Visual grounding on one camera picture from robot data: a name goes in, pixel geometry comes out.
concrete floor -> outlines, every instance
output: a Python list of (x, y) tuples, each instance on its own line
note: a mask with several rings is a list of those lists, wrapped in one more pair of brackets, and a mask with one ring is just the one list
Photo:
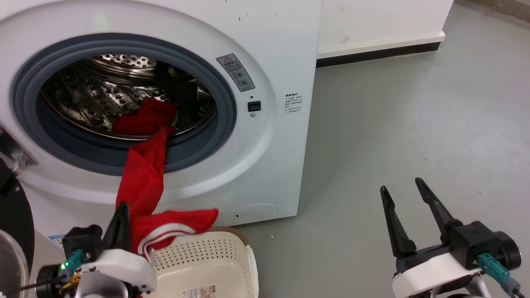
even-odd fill
[[(261, 298), (393, 297), (380, 186), (418, 248), (439, 243), (415, 177), (530, 253), (530, 27), (455, 4), (444, 32), (437, 52), (317, 70), (298, 215), (238, 228)], [(39, 235), (36, 266), (61, 259)], [(530, 295), (530, 265), (513, 276)]]

white plastic basket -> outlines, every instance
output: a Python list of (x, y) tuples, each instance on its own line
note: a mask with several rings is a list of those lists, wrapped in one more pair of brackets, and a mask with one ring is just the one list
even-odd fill
[(155, 250), (157, 288), (149, 298), (258, 298), (250, 246), (226, 231), (181, 236)]

red garment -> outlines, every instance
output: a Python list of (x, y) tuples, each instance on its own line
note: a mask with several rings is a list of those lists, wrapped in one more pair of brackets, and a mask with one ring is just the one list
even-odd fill
[[(148, 103), (147, 107), (150, 109), (156, 106), (157, 110), (164, 111), (159, 118), (165, 117), (165, 120), (171, 118), (171, 124), (176, 115), (176, 107), (165, 102), (159, 103), (156, 105)], [(139, 123), (155, 126), (154, 122), (148, 123), (147, 120), (144, 121), (145, 119), (141, 118), (142, 115), (145, 115), (140, 112), (143, 108), (144, 104), (135, 114), (137, 115), (136, 118), (128, 118), (129, 114), (121, 116), (126, 116), (126, 120), (122, 124), (130, 120), (129, 125), (133, 127), (135, 126), (133, 119), (136, 119)], [(173, 115), (166, 113), (168, 110), (173, 110)], [(148, 114), (148, 119), (155, 118), (153, 113)], [(176, 236), (207, 232), (219, 213), (218, 210), (213, 209), (191, 212), (167, 211), (152, 214), (164, 190), (166, 140), (168, 133), (174, 130), (173, 127), (167, 125), (157, 129), (158, 132), (149, 140), (129, 149), (127, 163), (123, 169), (123, 177), (116, 197), (116, 207), (125, 201), (129, 203), (132, 251), (144, 255), (148, 260), (150, 248), (162, 249), (171, 244)]]
[(176, 110), (174, 104), (146, 97), (139, 109), (114, 121), (112, 132), (129, 136), (154, 135), (161, 127), (171, 126)]

front-loading washing machine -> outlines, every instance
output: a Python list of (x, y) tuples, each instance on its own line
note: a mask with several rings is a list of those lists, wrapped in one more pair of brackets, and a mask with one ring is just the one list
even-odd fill
[[(113, 122), (174, 103), (156, 212), (217, 225), (297, 212), (320, 0), (0, 2), (0, 125), (46, 236), (106, 226), (128, 148)], [(13, 147), (3, 149), (14, 159)]]

door hinge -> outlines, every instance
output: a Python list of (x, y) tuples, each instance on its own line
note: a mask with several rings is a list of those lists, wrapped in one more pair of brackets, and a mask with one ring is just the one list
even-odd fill
[(13, 171), (15, 176), (20, 175), (26, 167), (38, 164), (1, 123), (0, 159)]

